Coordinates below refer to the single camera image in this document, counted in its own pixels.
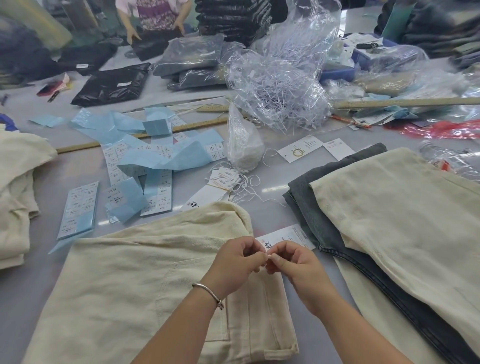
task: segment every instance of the back pocket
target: back pocket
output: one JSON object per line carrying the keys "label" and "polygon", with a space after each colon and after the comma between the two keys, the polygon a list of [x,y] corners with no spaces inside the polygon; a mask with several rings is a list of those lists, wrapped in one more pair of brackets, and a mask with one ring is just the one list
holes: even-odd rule
{"label": "back pocket", "polygon": [[[160,326],[170,317],[175,308],[192,289],[192,283],[202,279],[213,263],[214,256],[184,260],[173,264],[163,278],[156,298],[156,312]],[[207,331],[205,341],[229,340],[227,310],[216,309]]]}

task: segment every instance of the hand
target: hand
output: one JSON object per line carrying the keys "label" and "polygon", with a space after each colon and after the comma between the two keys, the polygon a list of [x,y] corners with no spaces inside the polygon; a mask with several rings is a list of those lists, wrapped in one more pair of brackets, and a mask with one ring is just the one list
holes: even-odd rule
{"label": "hand", "polygon": [[275,244],[267,251],[268,274],[282,272],[288,276],[298,296],[307,309],[318,315],[319,306],[325,297],[336,295],[322,264],[308,248],[290,241]]}
{"label": "hand", "polygon": [[175,29],[175,28],[178,28],[182,33],[182,35],[185,35],[185,28],[183,27],[183,22],[181,20],[177,19],[175,23],[173,23],[172,29]]}
{"label": "hand", "polygon": [[133,37],[137,38],[138,40],[142,40],[137,31],[133,28],[133,27],[129,27],[127,28],[127,42],[128,44],[132,44],[133,43]]}
{"label": "hand", "polygon": [[230,239],[222,245],[200,283],[221,300],[239,289],[250,273],[259,272],[267,262],[265,248],[253,237]]}

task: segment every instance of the silver bracelet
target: silver bracelet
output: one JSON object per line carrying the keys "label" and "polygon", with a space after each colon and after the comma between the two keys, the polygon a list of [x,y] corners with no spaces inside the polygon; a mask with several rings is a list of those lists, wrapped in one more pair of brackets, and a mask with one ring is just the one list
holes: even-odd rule
{"label": "silver bracelet", "polygon": [[208,293],[210,293],[212,295],[212,297],[215,299],[216,301],[216,305],[218,308],[220,308],[220,310],[223,310],[225,308],[225,306],[223,305],[222,303],[222,300],[219,299],[215,293],[213,293],[210,288],[208,288],[207,286],[201,284],[201,283],[194,283],[192,284],[192,287],[200,287],[200,288],[203,288],[204,290],[206,290]]}

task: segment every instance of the purple floral dress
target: purple floral dress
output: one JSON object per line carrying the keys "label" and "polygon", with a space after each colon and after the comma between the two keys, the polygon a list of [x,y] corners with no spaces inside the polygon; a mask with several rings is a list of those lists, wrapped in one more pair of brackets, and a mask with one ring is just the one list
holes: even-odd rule
{"label": "purple floral dress", "polygon": [[171,29],[177,19],[168,0],[137,0],[137,9],[144,30]]}

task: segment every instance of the red plastic bag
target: red plastic bag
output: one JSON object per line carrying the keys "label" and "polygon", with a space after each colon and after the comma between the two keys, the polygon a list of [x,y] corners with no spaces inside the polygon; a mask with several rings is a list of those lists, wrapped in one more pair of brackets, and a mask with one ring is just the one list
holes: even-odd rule
{"label": "red plastic bag", "polygon": [[410,123],[390,122],[386,129],[396,130],[400,134],[426,139],[477,139],[480,138],[480,119],[461,123],[438,121],[432,125],[419,128]]}

